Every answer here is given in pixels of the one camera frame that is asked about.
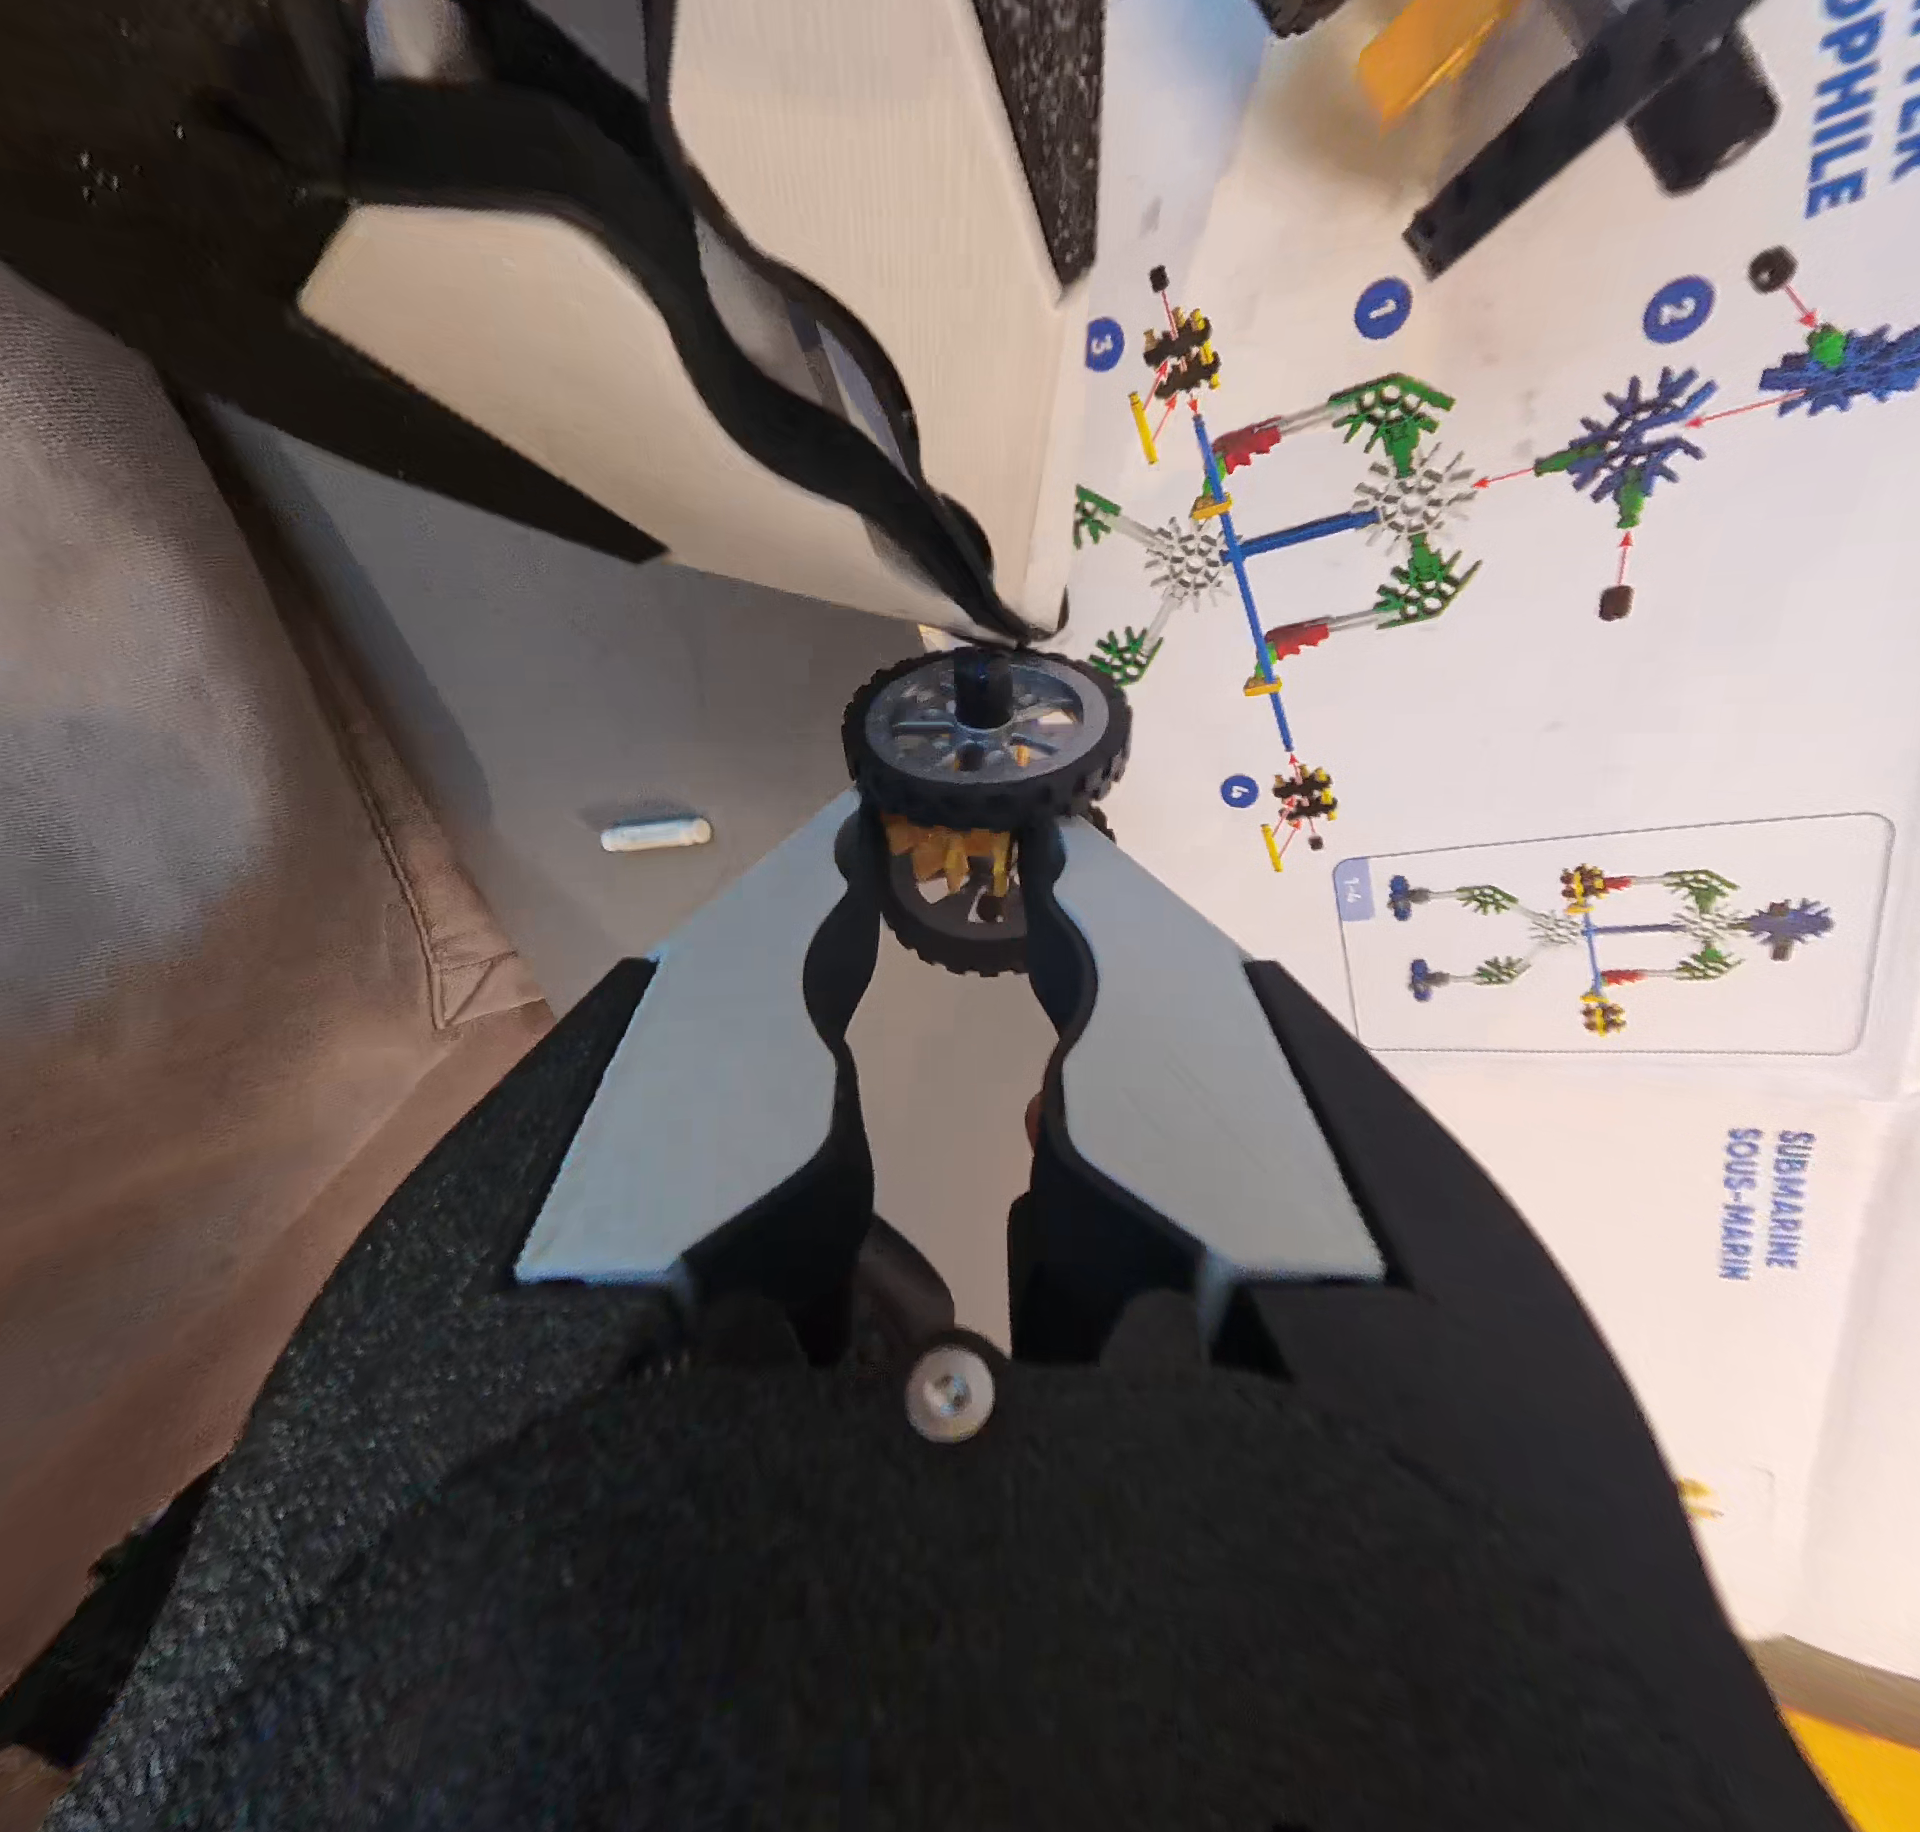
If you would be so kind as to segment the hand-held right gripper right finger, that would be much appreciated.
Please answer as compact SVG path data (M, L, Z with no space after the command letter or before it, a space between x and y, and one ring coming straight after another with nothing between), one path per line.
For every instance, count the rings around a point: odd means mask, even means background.
M1032 992L1074 1159L1186 1234L1223 1281L1382 1281L1251 955L1084 816L1032 853Z

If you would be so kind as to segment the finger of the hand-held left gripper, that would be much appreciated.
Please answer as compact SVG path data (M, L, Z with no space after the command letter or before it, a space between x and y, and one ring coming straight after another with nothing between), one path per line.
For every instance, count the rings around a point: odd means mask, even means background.
M1066 594L1062 284L972 0L662 0L662 115L718 217L894 363L1001 599Z
M949 513L849 346L559 95L370 90L303 320L680 567L955 638L1056 630L1036 499L1011 494L989 576L940 567Z

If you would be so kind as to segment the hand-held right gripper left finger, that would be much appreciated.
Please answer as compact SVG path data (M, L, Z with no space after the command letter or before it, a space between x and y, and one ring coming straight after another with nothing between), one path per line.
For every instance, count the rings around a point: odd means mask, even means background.
M849 787L643 955L512 1281L712 1288L745 1217L793 1234L776 1281L856 1253L877 1172L849 1021L872 975L877 860Z

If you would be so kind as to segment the toy wheel pair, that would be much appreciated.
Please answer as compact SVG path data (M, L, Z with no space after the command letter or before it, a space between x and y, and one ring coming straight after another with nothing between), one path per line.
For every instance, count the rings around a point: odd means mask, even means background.
M1704 195L1778 128L1750 45L1762 0L1251 0L1273 64L1231 184L1287 213L1366 191L1403 209L1421 281L1626 133L1665 201Z
M877 905L894 939L955 975L1025 971L1022 839L1103 819L1134 752L1127 694L1045 647L941 647L877 672L841 714L856 793L877 816Z

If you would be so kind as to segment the white printed instruction sheet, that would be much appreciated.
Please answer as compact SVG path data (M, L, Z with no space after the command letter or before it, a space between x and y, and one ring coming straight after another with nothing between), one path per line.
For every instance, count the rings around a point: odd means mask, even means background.
M1784 146L1592 152L1440 281L1413 141L1276 45L1199 234L1228 392L1134 523L1124 848L1321 1000L1391 1287L1676 1509L1705 1622L1912 1680L1912 0L1769 0Z

